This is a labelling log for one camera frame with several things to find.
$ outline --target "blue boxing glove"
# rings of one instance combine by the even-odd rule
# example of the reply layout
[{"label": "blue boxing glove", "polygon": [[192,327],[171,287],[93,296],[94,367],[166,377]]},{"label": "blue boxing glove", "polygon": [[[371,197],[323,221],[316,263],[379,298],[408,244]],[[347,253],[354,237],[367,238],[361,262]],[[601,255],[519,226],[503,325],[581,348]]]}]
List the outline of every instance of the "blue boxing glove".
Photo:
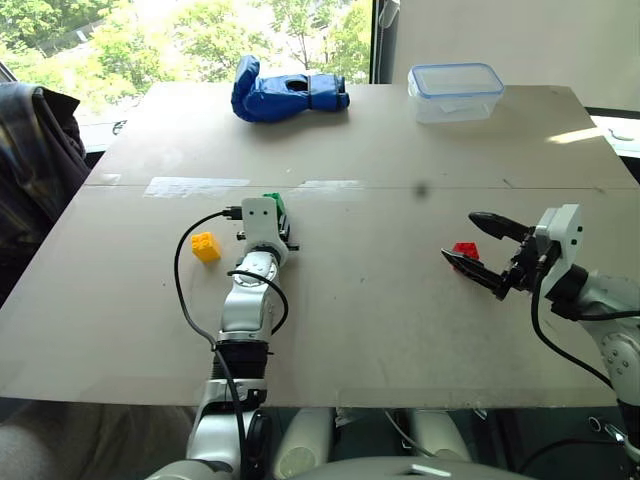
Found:
[{"label": "blue boxing glove", "polygon": [[285,75],[258,78],[260,61],[240,59],[231,94],[233,111],[247,122],[278,122],[306,110],[339,112],[349,106],[344,77]]}]

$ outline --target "wall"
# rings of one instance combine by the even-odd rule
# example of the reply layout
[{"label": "wall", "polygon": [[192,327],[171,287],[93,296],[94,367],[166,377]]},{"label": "wall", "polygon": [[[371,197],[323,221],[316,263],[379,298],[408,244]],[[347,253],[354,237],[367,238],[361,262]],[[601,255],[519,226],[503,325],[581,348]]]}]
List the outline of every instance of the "wall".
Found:
[{"label": "wall", "polygon": [[640,110],[640,0],[402,0],[398,22],[393,83],[414,64],[480,61],[505,84]]}]

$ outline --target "window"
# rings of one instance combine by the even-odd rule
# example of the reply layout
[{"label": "window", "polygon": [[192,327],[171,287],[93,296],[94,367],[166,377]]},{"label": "window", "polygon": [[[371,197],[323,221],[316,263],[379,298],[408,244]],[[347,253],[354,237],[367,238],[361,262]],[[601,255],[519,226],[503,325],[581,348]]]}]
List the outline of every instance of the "window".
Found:
[{"label": "window", "polygon": [[3,0],[0,60],[20,81],[81,100],[111,125],[156,82],[324,71],[369,82],[372,0]]}]

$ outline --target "black cable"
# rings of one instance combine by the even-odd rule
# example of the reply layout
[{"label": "black cable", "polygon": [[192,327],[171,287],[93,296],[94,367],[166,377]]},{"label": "black cable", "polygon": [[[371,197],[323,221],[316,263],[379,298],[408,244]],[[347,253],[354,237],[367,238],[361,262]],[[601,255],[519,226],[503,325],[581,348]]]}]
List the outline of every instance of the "black cable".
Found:
[{"label": "black cable", "polygon": [[182,251],[182,246],[184,245],[185,240],[189,236],[189,234],[202,225],[204,222],[207,222],[213,218],[219,217],[221,215],[226,215],[226,211],[213,213],[211,215],[207,215],[204,218],[201,218],[196,223],[191,225],[180,237],[178,241],[178,247],[176,248],[176,253],[173,257],[173,279],[176,284],[176,291],[178,293],[178,300],[180,302],[180,308],[182,308],[182,313],[184,314],[184,318],[187,320],[189,326],[200,336],[204,337],[209,344],[211,345],[211,351],[213,351],[214,355],[218,359],[220,366],[222,367],[222,373],[224,374],[224,378],[229,387],[229,391],[231,392],[231,402],[233,404],[233,411],[236,416],[236,422],[238,424],[238,443],[240,445],[240,478],[245,478],[245,473],[247,471],[247,444],[246,444],[246,436],[244,430],[244,418],[242,417],[242,404],[240,403],[240,395],[238,395],[238,389],[236,387],[235,382],[233,381],[233,377],[231,376],[231,371],[229,370],[229,366],[225,361],[222,353],[216,348],[217,341],[206,330],[200,328],[196,322],[193,321],[191,315],[189,314],[189,310],[187,308],[187,304],[184,301],[184,295],[182,294],[182,286],[180,285],[180,252]]},{"label": "black cable", "polygon": [[289,316],[289,302],[287,301],[287,297],[282,289],[275,282],[272,282],[268,278],[263,277],[262,275],[259,275],[257,273],[245,272],[244,270],[231,270],[230,272],[227,272],[227,275],[245,275],[247,277],[255,278],[256,280],[260,280],[261,282],[266,283],[276,291],[276,293],[280,296],[280,300],[282,300],[282,317],[280,318],[276,326],[271,329],[271,335],[280,330],[284,325],[284,322],[287,321],[287,317]]},{"label": "black cable", "polygon": [[640,310],[627,310],[623,312],[599,313],[597,315],[576,315],[571,320],[600,321],[615,320],[616,318],[640,317]]},{"label": "black cable", "polygon": [[536,333],[538,338],[542,340],[542,343],[544,343],[547,347],[549,347],[551,350],[556,352],[558,355],[569,360],[570,362],[574,363],[580,368],[583,368],[590,374],[595,375],[600,381],[602,381],[609,388],[613,388],[611,386],[611,381],[606,376],[604,376],[598,370],[593,368],[591,365],[583,362],[582,360],[577,359],[570,353],[567,353],[564,350],[562,350],[555,343],[549,340],[549,338],[547,338],[547,336],[544,334],[544,332],[540,328],[540,319],[538,318],[538,307],[540,304],[540,288],[542,287],[542,279],[544,278],[544,276],[545,274],[539,271],[536,274],[536,279],[534,282],[533,296],[531,297],[531,323],[533,325],[533,331]]},{"label": "black cable", "polygon": [[524,463],[518,468],[518,473],[524,473],[529,466],[535,462],[538,458],[540,458],[545,453],[550,452],[559,447],[564,447],[566,445],[620,445],[617,442],[609,442],[606,440],[582,440],[579,438],[565,438],[563,440],[558,440],[557,442],[550,443],[549,445],[542,447],[541,449],[535,451],[532,455],[527,458]]},{"label": "black cable", "polygon": [[176,283],[176,291],[178,292],[178,301],[180,302],[180,308],[182,308],[182,313],[184,314],[184,318],[187,320],[187,323],[189,324],[189,326],[193,328],[193,330],[198,335],[200,335],[201,337],[204,337],[209,342],[209,344],[211,345],[211,351],[213,352],[216,351],[216,339],[213,338],[213,335],[211,335],[209,332],[200,328],[196,324],[196,322],[193,321],[193,319],[191,318],[191,315],[189,315],[189,310],[187,309],[187,304],[184,301],[184,295],[182,294],[182,286],[180,285],[179,266],[180,266],[180,252],[182,251],[182,246],[184,245],[184,241],[187,239],[189,234],[193,232],[196,228],[198,228],[200,225],[202,225],[204,222],[207,222],[216,217],[220,217],[222,215],[224,215],[224,212],[212,213],[211,215],[207,215],[206,217],[201,218],[196,223],[194,223],[189,228],[187,228],[187,231],[182,234],[182,237],[178,241],[176,253],[173,257],[173,279]]}]

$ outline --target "black connector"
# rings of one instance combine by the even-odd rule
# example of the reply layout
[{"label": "black connector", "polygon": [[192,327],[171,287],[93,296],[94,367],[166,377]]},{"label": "black connector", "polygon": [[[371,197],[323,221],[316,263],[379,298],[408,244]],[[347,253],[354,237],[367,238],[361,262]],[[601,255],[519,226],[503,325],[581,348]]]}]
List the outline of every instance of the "black connector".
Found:
[{"label": "black connector", "polygon": [[222,211],[227,220],[242,220],[242,207],[227,207]]},{"label": "black connector", "polygon": [[546,276],[549,273],[549,270],[551,270],[551,267],[553,267],[558,258],[560,258],[561,253],[562,250],[560,249],[560,243],[555,240],[552,241],[551,245],[547,248],[547,251],[538,258],[536,271],[541,273],[543,277]]}]

